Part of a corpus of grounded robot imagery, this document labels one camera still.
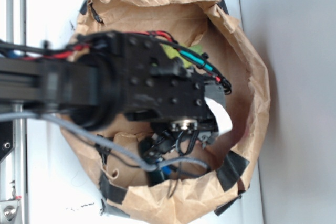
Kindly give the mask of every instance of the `blue object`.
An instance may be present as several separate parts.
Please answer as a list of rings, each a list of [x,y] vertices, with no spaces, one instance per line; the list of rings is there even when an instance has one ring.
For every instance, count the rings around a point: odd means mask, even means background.
[[[165,175],[168,175],[168,176],[172,173],[172,170],[170,170],[168,166],[162,167],[161,170],[163,171]]]
[[[204,64],[204,60],[198,58],[198,57],[195,57],[193,56],[191,53],[189,52],[186,52],[186,51],[180,51],[180,54],[184,55],[184,56],[187,56],[188,58],[192,59],[193,61],[195,61],[196,63],[200,64],[200,65],[203,65]],[[207,70],[209,71],[212,71],[213,68],[211,66],[209,66],[208,64],[205,64],[204,68],[206,68]]]
[[[11,58],[11,59],[17,59],[17,58],[20,58],[21,56],[16,54],[13,50],[12,51],[9,51],[8,53],[8,57]]]

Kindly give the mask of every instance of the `bolt hole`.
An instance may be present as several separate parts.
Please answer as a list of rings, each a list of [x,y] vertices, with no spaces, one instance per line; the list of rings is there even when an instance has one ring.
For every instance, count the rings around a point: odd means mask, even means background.
[[[5,147],[6,149],[9,149],[9,148],[10,148],[10,143],[4,143],[4,147]]]
[[[116,169],[116,170],[114,170],[113,173],[112,173],[112,178],[117,178],[118,175],[119,175],[119,171]]]

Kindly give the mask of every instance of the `metal frame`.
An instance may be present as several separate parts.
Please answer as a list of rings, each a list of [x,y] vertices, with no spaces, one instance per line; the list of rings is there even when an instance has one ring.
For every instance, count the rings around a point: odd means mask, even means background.
[[[26,0],[6,0],[6,41],[26,43]],[[21,111],[15,105],[13,111]],[[14,150],[0,164],[0,223],[28,223],[26,121],[13,122]]]

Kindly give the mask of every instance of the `gray cable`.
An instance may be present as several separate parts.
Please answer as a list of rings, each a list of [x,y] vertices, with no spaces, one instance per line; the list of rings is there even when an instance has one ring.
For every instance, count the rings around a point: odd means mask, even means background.
[[[134,160],[136,163],[138,163],[142,169],[144,169],[145,171],[147,172],[152,172],[154,170],[157,170],[158,168],[162,168],[164,166],[168,166],[168,165],[171,165],[171,164],[174,164],[174,163],[178,163],[178,162],[188,162],[188,163],[194,163],[194,164],[197,164],[197,165],[200,165],[202,167],[204,167],[205,169],[209,169],[209,166],[197,159],[197,158],[193,158],[193,157],[176,157],[176,158],[173,158],[173,159],[169,159],[169,160],[165,160],[165,161],[162,161],[162,162],[159,162],[155,165],[151,165],[151,164],[148,164],[146,163],[141,157],[135,155],[134,153],[126,150],[124,147],[104,138],[104,137],[99,137],[99,136],[95,136],[95,135],[92,135],[90,132],[88,132],[87,130],[84,130],[82,129],[81,127],[69,122],[69,121],[66,121],[66,120],[63,120],[61,118],[57,118],[53,115],[50,115],[50,114],[36,114],[36,113],[33,113],[33,112],[11,112],[11,113],[3,113],[3,114],[0,114],[0,122],[6,122],[6,121],[12,121],[12,120],[16,120],[16,119],[22,119],[22,118],[25,118],[25,119],[28,119],[28,118],[31,118],[31,119],[44,119],[46,121],[49,121],[49,122],[53,122],[61,127],[64,127],[65,129],[77,134],[77,135],[80,135],[80,136],[83,136],[103,147],[106,147],[106,148],[109,148],[109,149],[113,149],[127,157],[129,157],[130,159]]]

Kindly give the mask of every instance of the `silver bolt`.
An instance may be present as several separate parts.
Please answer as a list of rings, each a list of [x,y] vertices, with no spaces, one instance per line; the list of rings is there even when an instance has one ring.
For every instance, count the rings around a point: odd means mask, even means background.
[[[181,130],[186,131],[188,129],[189,123],[188,122],[183,122],[181,125]]]
[[[195,83],[195,84],[194,84],[194,88],[195,88],[195,89],[200,89],[201,86],[199,85],[199,83]]]
[[[145,42],[143,43],[143,45],[144,45],[145,48],[147,48],[147,49],[150,49],[150,48],[152,47],[152,43],[151,43],[150,41],[145,41]]]
[[[153,86],[154,86],[154,80],[151,79],[151,78],[148,78],[148,79],[146,80],[146,85],[147,85],[148,87],[153,87]]]
[[[4,143],[4,148],[9,149],[10,148],[10,142]]]
[[[16,209],[13,207],[13,206],[7,206],[5,209],[4,209],[4,216],[7,218],[7,219],[10,219],[12,217],[14,217],[16,214]]]
[[[134,37],[129,38],[128,41],[133,46],[136,46],[138,44],[138,40]]]
[[[170,100],[171,103],[173,104],[177,104],[179,102],[179,100],[176,98],[176,97],[173,97],[171,100]]]
[[[196,103],[197,106],[202,106],[202,101],[201,101],[201,99],[197,99],[197,100],[195,101],[195,103]]]
[[[178,85],[178,81],[175,80],[175,79],[171,80],[170,84],[171,84],[171,86],[176,87]]]
[[[175,123],[171,124],[171,131],[178,131],[177,125]]]
[[[130,82],[132,85],[138,85],[139,84],[139,79],[136,76],[132,76],[130,79]]]

